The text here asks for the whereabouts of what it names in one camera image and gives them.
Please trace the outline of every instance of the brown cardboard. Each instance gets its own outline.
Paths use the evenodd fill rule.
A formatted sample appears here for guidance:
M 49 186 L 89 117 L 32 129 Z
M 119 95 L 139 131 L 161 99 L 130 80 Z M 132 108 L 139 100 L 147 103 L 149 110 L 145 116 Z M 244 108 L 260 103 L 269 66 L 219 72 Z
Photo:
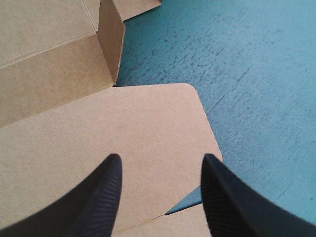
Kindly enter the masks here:
M 210 237 L 202 204 L 148 220 L 113 237 Z
M 0 129 L 0 228 L 57 200 L 108 154 L 123 163 L 114 232 L 163 215 L 221 153 L 188 84 L 112 87 Z
M 131 17 L 160 4 L 153 2 L 118 4 Z M 99 6 L 100 0 L 1 2 L 0 127 L 115 83 L 125 27 L 113 0 L 101 0 L 97 38 Z
M 96 35 L 0 70 L 0 127 L 113 85 Z
M 93 24 L 97 28 L 99 25 L 100 0 L 84 0 L 84 2 L 91 14 Z M 128 3 L 127 0 L 114 0 L 114 3 L 122 20 L 125 21 L 161 5 L 161 0 L 133 0 L 132 3 L 128 5 L 128 7 L 126 7 Z

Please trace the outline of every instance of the concrete floor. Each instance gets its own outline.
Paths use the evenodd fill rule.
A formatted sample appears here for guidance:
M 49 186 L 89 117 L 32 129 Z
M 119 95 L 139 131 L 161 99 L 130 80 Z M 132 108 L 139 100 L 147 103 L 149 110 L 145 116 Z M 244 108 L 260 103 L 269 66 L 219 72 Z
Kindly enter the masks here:
M 117 85 L 193 85 L 224 163 L 316 223 L 315 12 L 314 0 L 163 0 L 125 22 Z

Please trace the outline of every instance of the blue floor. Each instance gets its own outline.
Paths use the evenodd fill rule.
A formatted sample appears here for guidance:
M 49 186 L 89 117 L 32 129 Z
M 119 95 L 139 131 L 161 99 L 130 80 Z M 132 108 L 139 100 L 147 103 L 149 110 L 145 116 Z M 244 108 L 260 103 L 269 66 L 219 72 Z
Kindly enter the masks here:
M 193 85 L 224 163 L 316 223 L 316 1 L 164 0 L 125 23 L 117 85 Z

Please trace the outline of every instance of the flattened cardboard box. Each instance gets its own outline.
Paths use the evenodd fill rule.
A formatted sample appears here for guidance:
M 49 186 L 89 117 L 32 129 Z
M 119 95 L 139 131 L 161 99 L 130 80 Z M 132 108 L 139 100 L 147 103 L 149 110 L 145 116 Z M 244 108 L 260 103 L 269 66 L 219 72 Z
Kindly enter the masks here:
M 118 153 L 123 187 L 114 236 L 160 236 L 161 215 L 199 185 L 204 153 L 221 158 L 191 86 L 111 87 L 122 21 L 160 1 L 101 0 L 99 21 L 98 0 L 1 4 L 0 229 L 56 201 Z M 185 236 L 177 216 L 191 212 L 169 216 L 170 233 Z

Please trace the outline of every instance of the cardboard flap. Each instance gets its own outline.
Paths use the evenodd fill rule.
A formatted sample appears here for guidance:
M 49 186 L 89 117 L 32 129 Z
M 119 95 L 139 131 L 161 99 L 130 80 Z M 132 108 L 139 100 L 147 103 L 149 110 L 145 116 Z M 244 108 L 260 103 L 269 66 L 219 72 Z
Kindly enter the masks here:
M 125 21 L 145 11 L 161 5 L 161 0 L 113 0 L 119 15 Z M 93 24 L 99 25 L 100 0 L 84 0 L 93 20 Z
M 123 21 L 161 5 L 161 0 L 114 0 Z
M 0 229 L 63 196 L 110 153 L 122 158 L 114 232 L 163 215 L 221 158 L 188 84 L 111 87 L 0 128 Z
M 125 25 L 112 0 L 101 0 L 98 39 L 113 83 L 119 74 L 120 57 L 123 51 Z

